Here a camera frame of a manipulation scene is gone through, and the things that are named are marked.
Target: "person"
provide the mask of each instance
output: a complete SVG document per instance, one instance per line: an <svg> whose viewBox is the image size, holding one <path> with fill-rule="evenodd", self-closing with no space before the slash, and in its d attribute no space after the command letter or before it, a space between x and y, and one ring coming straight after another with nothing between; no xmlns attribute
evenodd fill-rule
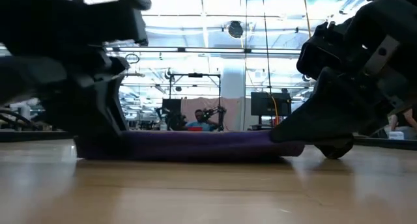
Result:
<svg viewBox="0 0 417 224"><path fill-rule="evenodd" d="M404 139L417 139L417 105L392 117L391 131L403 132Z"/></svg>
<svg viewBox="0 0 417 224"><path fill-rule="evenodd" d="M205 120L203 118L204 112L201 109L195 110L194 115L197 121L187 123L186 127L202 127L205 132L212 132L219 127L217 123Z"/></svg>

